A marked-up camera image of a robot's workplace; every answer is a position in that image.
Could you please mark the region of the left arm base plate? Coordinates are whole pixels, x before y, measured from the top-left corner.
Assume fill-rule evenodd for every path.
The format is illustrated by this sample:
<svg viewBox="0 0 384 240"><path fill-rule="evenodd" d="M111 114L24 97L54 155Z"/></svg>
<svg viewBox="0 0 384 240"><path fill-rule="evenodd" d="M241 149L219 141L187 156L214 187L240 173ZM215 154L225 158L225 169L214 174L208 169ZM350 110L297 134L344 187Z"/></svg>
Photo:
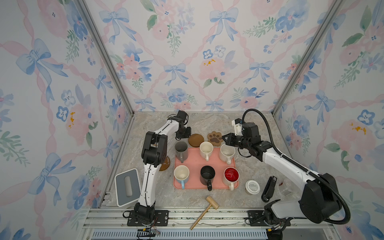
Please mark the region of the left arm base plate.
<svg viewBox="0 0 384 240"><path fill-rule="evenodd" d="M169 213L168 210L154 210L140 216L134 210L124 211L123 217L127 220L127 226L129 227L166 227L169 222Z"/></svg>

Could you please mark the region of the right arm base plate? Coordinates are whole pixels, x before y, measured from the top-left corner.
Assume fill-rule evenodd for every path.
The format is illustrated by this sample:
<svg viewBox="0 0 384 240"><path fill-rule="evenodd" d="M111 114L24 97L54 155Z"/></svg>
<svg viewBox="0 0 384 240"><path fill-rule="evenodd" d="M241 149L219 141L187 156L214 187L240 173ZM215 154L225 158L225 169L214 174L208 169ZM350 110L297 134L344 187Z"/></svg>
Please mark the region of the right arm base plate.
<svg viewBox="0 0 384 240"><path fill-rule="evenodd" d="M272 227L282 228L283 226L291 226L290 221L286 224L287 218L278 219L274 214L264 210L249 210L247 211L248 217L246 223L251 227Z"/></svg>

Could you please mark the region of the paw shaped wooden coaster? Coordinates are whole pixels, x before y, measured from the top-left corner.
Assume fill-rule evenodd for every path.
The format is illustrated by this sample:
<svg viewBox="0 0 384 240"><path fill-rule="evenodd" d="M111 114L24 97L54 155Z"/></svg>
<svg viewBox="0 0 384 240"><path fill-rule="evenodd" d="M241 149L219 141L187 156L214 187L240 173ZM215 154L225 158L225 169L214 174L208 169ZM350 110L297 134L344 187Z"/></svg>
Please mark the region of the paw shaped wooden coaster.
<svg viewBox="0 0 384 240"><path fill-rule="evenodd" d="M211 132L207 135L208 141L214 146L214 147L220 147L223 143L222 139L222 133L221 132Z"/></svg>

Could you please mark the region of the brown cork round coaster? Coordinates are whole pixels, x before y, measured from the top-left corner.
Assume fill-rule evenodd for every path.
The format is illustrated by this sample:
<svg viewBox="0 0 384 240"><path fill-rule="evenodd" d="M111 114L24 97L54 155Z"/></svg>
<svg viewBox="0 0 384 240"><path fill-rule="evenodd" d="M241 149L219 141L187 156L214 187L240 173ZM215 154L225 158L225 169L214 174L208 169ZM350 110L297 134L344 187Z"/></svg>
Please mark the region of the brown cork round coaster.
<svg viewBox="0 0 384 240"><path fill-rule="evenodd" d="M194 148L199 148L201 143L203 143L204 141L205 141L204 137L200 134L192 134L188 138L188 142L189 142L190 146L194 147Z"/></svg>

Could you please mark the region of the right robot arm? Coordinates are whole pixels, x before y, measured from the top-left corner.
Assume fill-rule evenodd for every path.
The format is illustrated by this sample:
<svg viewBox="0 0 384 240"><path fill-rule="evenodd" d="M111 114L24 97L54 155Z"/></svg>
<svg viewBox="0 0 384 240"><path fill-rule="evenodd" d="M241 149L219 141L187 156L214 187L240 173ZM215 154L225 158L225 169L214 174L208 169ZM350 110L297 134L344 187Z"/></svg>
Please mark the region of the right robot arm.
<svg viewBox="0 0 384 240"><path fill-rule="evenodd" d="M299 189L299 200L273 201L264 207L264 222L274 226L283 220L306 218L313 223L330 222L330 217L344 206L335 179L329 174L318 174L300 165L263 141L254 123L241 119L232 121L234 133L223 136L228 146L246 149L252 157L264 162L292 181Z"/></svg>

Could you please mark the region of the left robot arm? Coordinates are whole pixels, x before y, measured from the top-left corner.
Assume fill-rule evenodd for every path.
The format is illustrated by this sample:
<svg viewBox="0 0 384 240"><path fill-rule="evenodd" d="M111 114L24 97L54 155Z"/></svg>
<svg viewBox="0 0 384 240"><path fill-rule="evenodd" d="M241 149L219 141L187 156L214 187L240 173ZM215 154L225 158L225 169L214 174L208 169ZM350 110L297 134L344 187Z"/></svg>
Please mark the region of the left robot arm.
<svg viewBox="0 0 384 240"><path fill-rule="evenodd" d="M151 221L155 216L157 178L167 157L168 136L175 134L176 140L189 138L192 130L187 126L188 120L189 115L179 110L176 115L170 115L161 128L145 135L141 154L144 180L141 195L134 206L135 217L143 221Z"/></svg>

